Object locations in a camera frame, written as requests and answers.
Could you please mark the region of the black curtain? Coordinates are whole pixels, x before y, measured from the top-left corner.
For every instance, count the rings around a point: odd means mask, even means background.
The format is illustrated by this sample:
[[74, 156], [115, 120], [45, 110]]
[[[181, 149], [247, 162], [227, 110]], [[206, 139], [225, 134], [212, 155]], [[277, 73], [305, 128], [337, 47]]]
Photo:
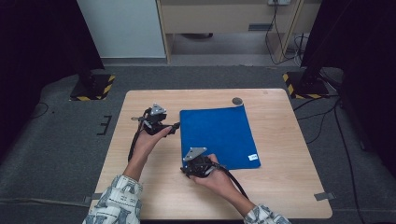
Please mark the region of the black curtain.
[[302, 66], [343, 71], [346, 111], [396, 177], [396, 0], [322, 0]]
[[77, 0], [0, 0], [0, 160], [46, 85], [103, 67]]

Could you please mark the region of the striped black stand base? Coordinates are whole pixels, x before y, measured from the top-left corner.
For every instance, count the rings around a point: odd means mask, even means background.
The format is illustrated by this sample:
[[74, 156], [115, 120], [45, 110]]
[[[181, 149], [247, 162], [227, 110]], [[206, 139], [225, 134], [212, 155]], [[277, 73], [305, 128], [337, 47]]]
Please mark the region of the striped black stand base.
[[114, 80], [115, 76], [109, 74], [92, 75], [92, 79], [89, 82], [83, 82], [79, 79], [70, 94], [70, 100], [104, 100], [106, 99]]
[[287, 72], [282, 75], [292, 99], [328, 98], [329, 91], [324, 82], [304, 72]]

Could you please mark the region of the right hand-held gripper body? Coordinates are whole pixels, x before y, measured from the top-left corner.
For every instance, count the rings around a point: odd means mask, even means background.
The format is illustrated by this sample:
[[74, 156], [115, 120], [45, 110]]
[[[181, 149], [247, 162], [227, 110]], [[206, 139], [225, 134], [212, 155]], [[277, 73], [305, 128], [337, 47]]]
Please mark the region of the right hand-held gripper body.
[[187, 167], [187, 173], [197, 177], [208, 177], [217, 168], [217, 165], [204, 153], [206, 147], [191, 147], [186, 156], [182, 159], [185, 162], [183, 167]]

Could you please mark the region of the person's right hand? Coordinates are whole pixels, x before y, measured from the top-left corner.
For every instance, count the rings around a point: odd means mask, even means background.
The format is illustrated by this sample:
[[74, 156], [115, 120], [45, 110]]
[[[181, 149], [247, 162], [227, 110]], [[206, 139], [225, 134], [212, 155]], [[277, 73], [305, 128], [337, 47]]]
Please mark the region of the person's right hand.
[[226, 197], [238, 193], [230, 177], [219, 169], [213, 170], [208, 177], [190, 176], [190, 179], [198, 185], [210, 189], [219, 196]]

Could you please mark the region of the light wooden desk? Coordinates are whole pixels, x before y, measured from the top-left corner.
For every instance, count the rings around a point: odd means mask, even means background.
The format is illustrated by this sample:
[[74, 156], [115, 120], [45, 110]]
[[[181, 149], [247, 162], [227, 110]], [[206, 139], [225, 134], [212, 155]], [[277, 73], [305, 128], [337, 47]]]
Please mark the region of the light wooden desk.
[[291, 0], [268, 6], [268, 0], [156, 0], [165, 54], [171, 56], [175, 34], [267, 33], [266, 43], [278, 62], [286, 59], [292, 36], [311, 32], [322, 0]]

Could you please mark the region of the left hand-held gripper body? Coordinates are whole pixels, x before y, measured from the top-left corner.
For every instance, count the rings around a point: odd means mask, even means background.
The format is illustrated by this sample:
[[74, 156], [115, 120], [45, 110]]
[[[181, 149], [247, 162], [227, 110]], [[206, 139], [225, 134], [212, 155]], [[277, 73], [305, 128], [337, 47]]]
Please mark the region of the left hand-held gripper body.
[[136, 133], [145, 131], [150, 135], [154, 135], [166, 128], [163, 120], [167, 117], [166, 109], [154, 103], [152, 107], [146, 109], [141, 117], [132, 118], [138, 121], [138, 128]]

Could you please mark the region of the person's left hand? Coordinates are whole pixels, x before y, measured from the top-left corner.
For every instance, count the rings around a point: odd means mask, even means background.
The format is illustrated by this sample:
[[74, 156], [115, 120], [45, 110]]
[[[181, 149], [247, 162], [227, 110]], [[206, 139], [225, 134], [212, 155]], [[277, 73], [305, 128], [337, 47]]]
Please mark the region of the person's left hand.
[[151, 151], [154, 149], [156, 144], [171, 131], [171, 127], [166, 127], [154, 135], [148, 134], [143, 130], [135, 143], [133, 159], [146, 159]]

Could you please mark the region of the white cabinet panel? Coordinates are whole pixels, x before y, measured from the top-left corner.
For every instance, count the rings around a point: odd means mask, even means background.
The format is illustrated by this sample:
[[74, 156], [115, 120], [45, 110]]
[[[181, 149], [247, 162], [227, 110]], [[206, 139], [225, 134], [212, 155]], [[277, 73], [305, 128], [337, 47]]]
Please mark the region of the white cabinet panel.
[[102, 58], [164, 58], [156, 0], [78, 0]]

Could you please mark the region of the blue towel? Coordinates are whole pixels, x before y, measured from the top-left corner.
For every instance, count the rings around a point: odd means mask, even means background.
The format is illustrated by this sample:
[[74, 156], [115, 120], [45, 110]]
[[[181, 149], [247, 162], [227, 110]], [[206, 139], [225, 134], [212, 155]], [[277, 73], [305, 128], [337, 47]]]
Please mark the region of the blue towel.
[[205, 155], [215, 154], [229, 170], [261, 166], [243, 105], [181, 110], [179, 116], [182, 159], [192, 147], [205, 147]]

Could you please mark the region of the grey tape strip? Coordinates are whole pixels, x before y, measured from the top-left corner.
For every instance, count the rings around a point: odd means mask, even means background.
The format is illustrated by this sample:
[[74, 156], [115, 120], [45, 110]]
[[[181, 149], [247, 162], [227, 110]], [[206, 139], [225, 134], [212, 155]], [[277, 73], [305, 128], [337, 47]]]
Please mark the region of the grey tape strip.
[[94, 200], [99, 200], [101, 193], [94, 193], [91, 196], [85, 196], [83, 202], [86, 204], [91, 204]]
[[323, 200], [334, 200], [336, 198], [335, 194], [333, 192], [321, 192], [317, 193], [314, 195], [315, 199], [317, 201], [323, 201]]

